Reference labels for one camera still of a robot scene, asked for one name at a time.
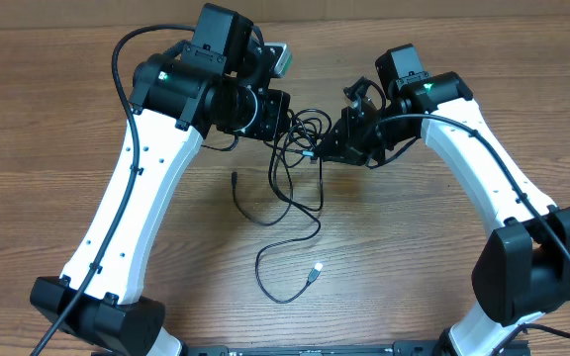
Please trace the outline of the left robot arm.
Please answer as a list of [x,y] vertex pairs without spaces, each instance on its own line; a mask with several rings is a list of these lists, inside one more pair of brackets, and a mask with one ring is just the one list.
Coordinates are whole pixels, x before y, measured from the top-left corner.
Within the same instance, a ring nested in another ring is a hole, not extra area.
[[30,300],[63,331],[113,355],[182,355],[165,307],[143,295],[147,262],[173,193],[210,129],[272,140],[288,128],[290,97],[270,81],[293,55],[236,11],[206,4],[190,38],[140,63],[121,92],[126,133],[115,170],[62,271]]

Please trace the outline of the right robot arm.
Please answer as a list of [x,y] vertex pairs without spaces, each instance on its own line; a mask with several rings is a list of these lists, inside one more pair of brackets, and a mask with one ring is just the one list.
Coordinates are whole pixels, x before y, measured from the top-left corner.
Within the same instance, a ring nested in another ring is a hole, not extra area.
[[397,341],[395,355],[526,355],[519,335],[570,302],[570,207],[559,207],[517,167],[455,72],[431,75],[413,45],[375,62],[383,103],[359,79],[314,154],[370,169],[422,140],[449,167],[487,234],[471,274],[470,312],[435,341]]

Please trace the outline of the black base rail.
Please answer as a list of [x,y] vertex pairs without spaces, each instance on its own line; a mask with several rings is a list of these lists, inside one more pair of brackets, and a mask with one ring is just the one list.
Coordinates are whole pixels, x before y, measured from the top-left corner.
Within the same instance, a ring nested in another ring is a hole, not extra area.
[[228,348],[184,345],[180,356],[451,356],[437,341],[396,341],[388,345],[342,345],[327,347]]

